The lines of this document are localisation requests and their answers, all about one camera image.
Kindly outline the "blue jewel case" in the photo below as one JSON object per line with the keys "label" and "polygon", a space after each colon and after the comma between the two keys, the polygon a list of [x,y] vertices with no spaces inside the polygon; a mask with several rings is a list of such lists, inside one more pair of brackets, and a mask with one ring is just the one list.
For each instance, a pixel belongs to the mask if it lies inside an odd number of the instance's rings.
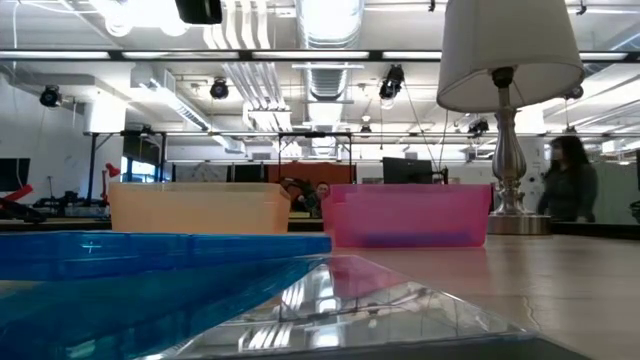
{"label": "blue jewel case", "polygon": [[370,235],[362,245],[378,248],[473,247],[476,241],[464,233],[404,233]]}
{"label": "blue jewel case", "polygon": [[0,280],[65,281],[326,254],[326,235],[0,234]]}

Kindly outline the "clear jewel case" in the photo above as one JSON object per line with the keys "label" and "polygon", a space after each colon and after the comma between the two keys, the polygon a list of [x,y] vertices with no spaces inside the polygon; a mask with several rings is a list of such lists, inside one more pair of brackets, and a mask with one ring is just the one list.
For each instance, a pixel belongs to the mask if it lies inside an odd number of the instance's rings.
{"label": "clear jewel case", "polygon": [[325,257],[265,302],[136,360],[591,360],[357,256]]}

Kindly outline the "person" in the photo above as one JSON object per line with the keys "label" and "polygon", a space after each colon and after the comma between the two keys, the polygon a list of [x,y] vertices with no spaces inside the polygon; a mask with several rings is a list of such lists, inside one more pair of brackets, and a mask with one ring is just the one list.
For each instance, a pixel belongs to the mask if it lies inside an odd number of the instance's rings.
{"label": "person", "polygon": [[307,212],[311,218],[321,219],[322,202],[330,193],[330,186],[326,182],[316,185],[307,182],[298,182],[300,194],[293,200],[292,209],[296,212]]}
{"label": "person", "polygon": [[594,223],[598,195],[597,173],[582,141],[563,135],[551,142],[550,168],[536,212],[554,222]]}

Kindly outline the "black panel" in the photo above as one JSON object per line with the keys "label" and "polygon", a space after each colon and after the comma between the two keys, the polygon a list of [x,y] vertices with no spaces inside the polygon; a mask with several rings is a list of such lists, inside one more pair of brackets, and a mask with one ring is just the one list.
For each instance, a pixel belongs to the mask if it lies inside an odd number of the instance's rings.
{"label": "black panel", "polygon": [[268,169],[263,164],[233,165],[231,180],[237,183],[265,183],[268,181]]}

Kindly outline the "translucent pink plastic bin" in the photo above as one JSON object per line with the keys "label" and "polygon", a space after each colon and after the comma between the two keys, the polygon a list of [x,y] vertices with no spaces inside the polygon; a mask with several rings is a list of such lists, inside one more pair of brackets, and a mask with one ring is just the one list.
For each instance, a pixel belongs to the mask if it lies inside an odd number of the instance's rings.
{"label": "translucent pink plastic bin", "polygon": [[343,184],[322,203],[324,231],[336,248],[370,235],[464,233],[484,245],[492,203],[489,185]]}

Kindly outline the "black computer monitor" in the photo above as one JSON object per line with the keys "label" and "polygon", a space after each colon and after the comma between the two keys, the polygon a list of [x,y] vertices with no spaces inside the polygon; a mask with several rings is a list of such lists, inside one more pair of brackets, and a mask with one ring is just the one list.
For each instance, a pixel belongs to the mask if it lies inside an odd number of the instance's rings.
{"label": "black computer monitor", "polygon": [[13,192],[28,183],[30,158],[0,158],[0,192]]}
{"label": "black computer monitor", "polygon": [[385,184],[431,184],[433,182],[434,172],[429,160],[384,157],[382,165]]}

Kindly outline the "grey marbled panel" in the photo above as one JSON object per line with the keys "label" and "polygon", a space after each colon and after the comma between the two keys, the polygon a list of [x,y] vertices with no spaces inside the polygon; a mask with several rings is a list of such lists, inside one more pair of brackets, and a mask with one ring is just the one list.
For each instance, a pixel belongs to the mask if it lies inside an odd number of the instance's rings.
{"label": "grey marbled panel", "polygon": [[227,181],[227,167],[210,163],[177,165],[175,167],[175,178],[177,182],[181,183],[225,183]]}

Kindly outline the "translucent orange plastic bin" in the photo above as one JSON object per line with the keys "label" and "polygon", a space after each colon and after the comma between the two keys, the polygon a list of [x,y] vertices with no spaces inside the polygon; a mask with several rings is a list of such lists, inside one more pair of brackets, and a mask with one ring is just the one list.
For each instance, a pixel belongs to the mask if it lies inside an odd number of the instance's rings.
{"label": "translucent orange plastic bin", "polygon": [[114,183],[116,232],[284,234],[290,196],[273,183]]}

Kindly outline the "red desk lamp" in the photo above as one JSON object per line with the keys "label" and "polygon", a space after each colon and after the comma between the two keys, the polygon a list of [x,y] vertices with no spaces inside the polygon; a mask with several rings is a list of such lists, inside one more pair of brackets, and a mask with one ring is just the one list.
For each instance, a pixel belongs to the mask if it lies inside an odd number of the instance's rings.
{"label": "red desk lamp", "polygon": [[102,179],[102,192],[101,200],[104,206],[109,204],[108,200],[108,188],[110,180],[118,177],[121,174],[121,170],[115,167],[112,163],[106,163],[104,169],[101,171]]}

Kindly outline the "white shade silver table lamp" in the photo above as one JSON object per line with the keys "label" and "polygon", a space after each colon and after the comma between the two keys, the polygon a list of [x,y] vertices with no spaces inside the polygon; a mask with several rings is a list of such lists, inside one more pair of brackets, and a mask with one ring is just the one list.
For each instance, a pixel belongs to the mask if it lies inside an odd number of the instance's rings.
{"label": "white shade silver table lamp", "polygon": [[448,0],[436,101],[497,120],[492,171],[500,202],[489,216],[490,234],[549,233],[549,217],[523,203],[527,163],[516,114],[567,94],[584,78],[565,0]]}

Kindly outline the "black desk equipment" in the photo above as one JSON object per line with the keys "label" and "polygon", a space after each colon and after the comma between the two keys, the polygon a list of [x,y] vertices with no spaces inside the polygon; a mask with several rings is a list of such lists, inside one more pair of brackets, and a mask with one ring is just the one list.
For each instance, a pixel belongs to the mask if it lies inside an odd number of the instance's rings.
{"label": "black desk equipment", "polygon": [[46,217],[55,218],[106,218],[109,210],[102,200],[87,201],[77,192],[66,191],[62,197],[41,198],[32,207]]}

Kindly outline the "red angled bar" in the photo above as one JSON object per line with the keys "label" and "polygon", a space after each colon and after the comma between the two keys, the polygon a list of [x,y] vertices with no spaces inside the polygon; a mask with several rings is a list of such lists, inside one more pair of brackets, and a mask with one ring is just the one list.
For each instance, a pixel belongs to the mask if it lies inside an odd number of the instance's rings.
{"label": "red angled bar", "polygon": [[6,196],[3,196],[2,199],[7,201],[12,201],[12,202],[17,202],[18,200],[22,199],[23,197],[29,195],[32,192],[33,192],[33,187],[27,184],[22,186],[20,189],[14,192],[11,192]]}

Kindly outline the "black angled object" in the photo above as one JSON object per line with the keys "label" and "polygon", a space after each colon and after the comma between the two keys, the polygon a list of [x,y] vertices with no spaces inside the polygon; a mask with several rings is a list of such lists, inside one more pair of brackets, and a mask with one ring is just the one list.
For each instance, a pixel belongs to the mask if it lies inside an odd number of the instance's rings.
{"label": "black angled object", "polygon": [[26,205],[0,198],[0,219],[22,220],[26,223],[38,224],[46,221],[46,216]]}

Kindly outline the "orange partition wall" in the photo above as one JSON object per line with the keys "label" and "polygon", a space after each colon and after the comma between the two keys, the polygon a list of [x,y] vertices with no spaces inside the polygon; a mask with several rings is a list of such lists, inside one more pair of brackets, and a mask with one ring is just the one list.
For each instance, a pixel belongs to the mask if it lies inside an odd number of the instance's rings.
{"label": "orange partition wall", "polygon": [[267,182],[280,184],[282,178],[294,178],[310,183],[316,187],[318,183],[325,182],[329,185],[349,184],[356,179],[356,166],[347,163],[302,163],[291,162],[270,164],[266,166]]}

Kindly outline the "silver ventilation duct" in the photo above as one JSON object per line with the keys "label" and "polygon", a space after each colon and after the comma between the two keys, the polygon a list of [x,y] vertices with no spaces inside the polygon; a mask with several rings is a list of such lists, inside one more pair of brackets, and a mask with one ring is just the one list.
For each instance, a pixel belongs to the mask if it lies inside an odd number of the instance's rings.
{"label": "silver ventilation duct", "polygon": [[365,0],[295,0],[298,33],[306,49],[358,46]]}

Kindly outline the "black horizontal rail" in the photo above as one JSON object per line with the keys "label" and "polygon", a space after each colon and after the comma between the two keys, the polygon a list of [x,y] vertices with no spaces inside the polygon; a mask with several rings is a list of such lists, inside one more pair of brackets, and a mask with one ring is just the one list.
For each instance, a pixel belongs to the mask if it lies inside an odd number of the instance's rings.
{"label": "black horizontal rail", "polygon": [[557,235],[597,237],[604,239],[640,241],[640,225],[553,222],[551,232]]}
{"label": "black horizontal rail", "polygon": [[[94,218],[53,218],[39,224],[19,220],[0,220],[0,232],[98,231],[111,230],[111,222]],[[320,219],[291,219],[289,232],[323,232]]]}

